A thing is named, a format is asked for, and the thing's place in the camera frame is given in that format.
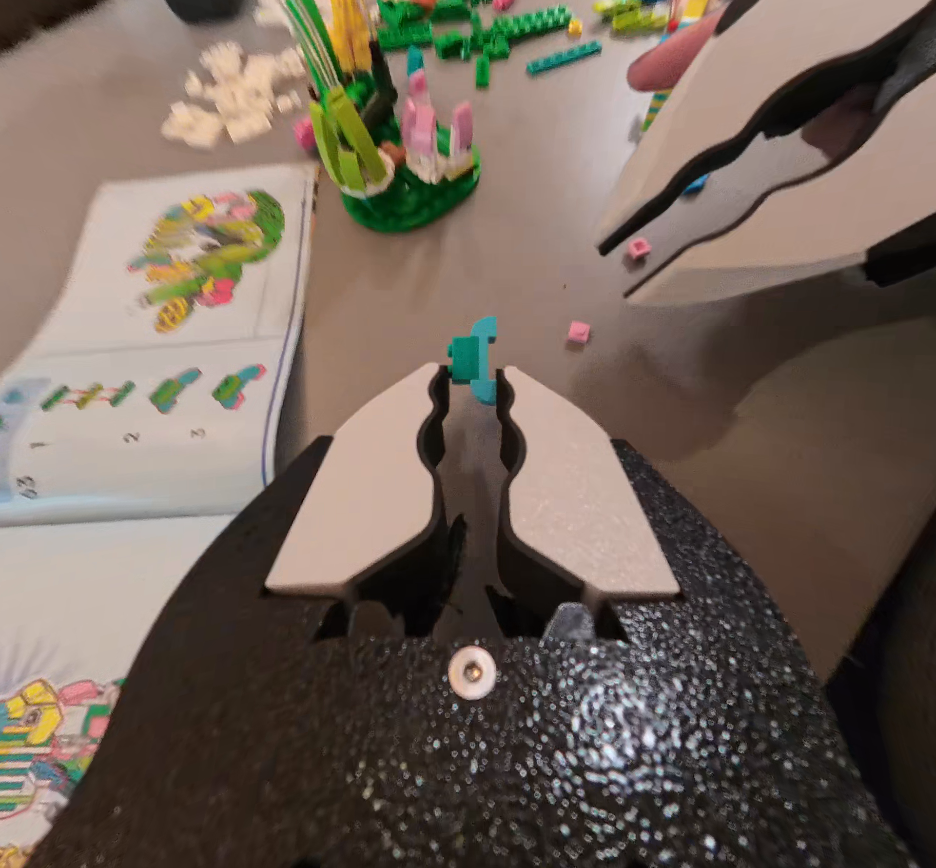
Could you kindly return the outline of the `brick instruction booklet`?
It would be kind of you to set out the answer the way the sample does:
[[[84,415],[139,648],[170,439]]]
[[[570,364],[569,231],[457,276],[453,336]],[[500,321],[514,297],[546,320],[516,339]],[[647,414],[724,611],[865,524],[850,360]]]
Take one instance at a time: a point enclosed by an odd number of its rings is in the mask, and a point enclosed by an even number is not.
[[[319,168],[111,182],[2,373],[1,849],[26,865],[183,574],[274,478]]]

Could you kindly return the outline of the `person's right hand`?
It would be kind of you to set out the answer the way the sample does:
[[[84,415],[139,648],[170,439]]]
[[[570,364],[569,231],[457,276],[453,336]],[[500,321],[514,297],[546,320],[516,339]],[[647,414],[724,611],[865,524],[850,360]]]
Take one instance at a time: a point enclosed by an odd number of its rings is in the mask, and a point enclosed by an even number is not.
[[[646,94],[671,91],[708,42],[724,13],[725,9],[722,8],[708,14],[673,32],[666,40],[638,57],[627,70],[628,86],[638,93]]]

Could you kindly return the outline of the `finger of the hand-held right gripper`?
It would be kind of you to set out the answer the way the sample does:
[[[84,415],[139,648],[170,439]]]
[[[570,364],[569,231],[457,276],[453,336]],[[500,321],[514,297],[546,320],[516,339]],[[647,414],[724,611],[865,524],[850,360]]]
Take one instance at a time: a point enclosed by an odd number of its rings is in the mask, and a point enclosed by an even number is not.
[[[844,160],[765,196],[625,291],[634,304],[727,300],[863,264],[934,215],[934,78],[907,91]]]
[[[606,256],[759,133],[817,113],[934,0],[733,0],[624,167],[602,219]]]

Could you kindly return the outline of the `long teal brick plate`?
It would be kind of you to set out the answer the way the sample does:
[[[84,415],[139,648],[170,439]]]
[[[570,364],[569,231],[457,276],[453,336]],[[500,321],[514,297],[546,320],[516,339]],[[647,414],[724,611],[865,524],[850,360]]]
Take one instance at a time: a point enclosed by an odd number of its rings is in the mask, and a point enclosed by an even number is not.
[[[553,71],[577,65],[586,59],[601,55],[602,51],[603,45],[599,40],[579,43],[567,50],[532,59],[525,66],[526,73],[531,78],[542,77]]]

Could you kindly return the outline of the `pile of white bricks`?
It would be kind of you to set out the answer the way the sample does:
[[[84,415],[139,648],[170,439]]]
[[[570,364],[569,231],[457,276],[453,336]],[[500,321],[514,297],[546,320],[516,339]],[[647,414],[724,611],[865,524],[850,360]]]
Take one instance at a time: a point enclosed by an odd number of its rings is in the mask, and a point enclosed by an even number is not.
[[[275,117],[297,113],[306,68],[296,47],[249,55],[239,43],[220,41],[199,56],[184,98],[170,105],[160,126],[162,138],[208,151],[223,138],[242,145],[269,133]]]

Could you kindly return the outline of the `person's legs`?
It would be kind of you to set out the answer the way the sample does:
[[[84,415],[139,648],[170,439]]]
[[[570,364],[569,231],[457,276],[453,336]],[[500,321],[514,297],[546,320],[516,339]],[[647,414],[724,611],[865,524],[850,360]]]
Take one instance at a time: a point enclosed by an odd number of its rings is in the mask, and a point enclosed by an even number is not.
[[[825,691],[880,811],[919,863],[934,866],[934,551],[907,561]]]

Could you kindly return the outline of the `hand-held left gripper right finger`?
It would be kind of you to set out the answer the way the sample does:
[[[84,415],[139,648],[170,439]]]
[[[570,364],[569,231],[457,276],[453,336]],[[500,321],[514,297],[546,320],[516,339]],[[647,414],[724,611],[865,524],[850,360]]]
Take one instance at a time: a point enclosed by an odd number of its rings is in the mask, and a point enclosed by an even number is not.
[[[610,436],[515,366],[498,371],[501,582],[517,601],[656,601],[681,593]]]

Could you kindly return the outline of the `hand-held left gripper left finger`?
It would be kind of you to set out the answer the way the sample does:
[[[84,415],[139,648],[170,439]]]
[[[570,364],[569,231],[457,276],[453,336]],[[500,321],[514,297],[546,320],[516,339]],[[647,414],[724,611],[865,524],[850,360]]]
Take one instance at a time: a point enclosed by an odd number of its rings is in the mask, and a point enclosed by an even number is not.
[[[280,595],[432,597],[449,573],[438,467],[448,371],[418,367],[335,432],[265,581]]]

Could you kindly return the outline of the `turquoise curved brick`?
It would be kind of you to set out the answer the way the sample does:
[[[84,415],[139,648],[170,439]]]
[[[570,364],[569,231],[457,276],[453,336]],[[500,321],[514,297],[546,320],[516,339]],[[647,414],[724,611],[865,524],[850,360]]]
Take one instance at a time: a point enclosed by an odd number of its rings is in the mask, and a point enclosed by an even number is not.
[[[498,323],[495,316],[486,316],[474,323],[470,338],[474,339],[474,374],[470,378],[470,391],[480,404],[496,406],[497,381],[489,368],[489,349],[496,341]]]

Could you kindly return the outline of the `pile of green bricks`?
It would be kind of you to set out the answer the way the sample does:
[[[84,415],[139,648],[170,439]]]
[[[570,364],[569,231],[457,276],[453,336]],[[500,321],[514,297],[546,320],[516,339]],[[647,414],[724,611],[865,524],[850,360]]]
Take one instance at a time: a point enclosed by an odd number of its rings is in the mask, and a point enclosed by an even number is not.
[[[372,13],[379,49],[405,58],[411,74],[433,56],[443,62],[470,63],[482,70],[504,62],[519,45],[567,32],[576,19],[563,3],[533,4],[516,0],[507,12],[496,12],[492,0],[438,0],[432,10],[410,0],[376,0]]]

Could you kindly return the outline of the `green brick plant model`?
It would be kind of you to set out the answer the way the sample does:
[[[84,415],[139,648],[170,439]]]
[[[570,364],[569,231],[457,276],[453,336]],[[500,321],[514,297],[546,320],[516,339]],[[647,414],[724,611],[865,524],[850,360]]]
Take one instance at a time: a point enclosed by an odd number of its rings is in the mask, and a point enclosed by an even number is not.
[[[390,72],[363,0],[279,0],[312,78],[308,123],[314,150],[357,223],[382,233],[418,230],[452,212],[481,177],[474,109],[463,102],[445,124],[425,67],[404,95]]]

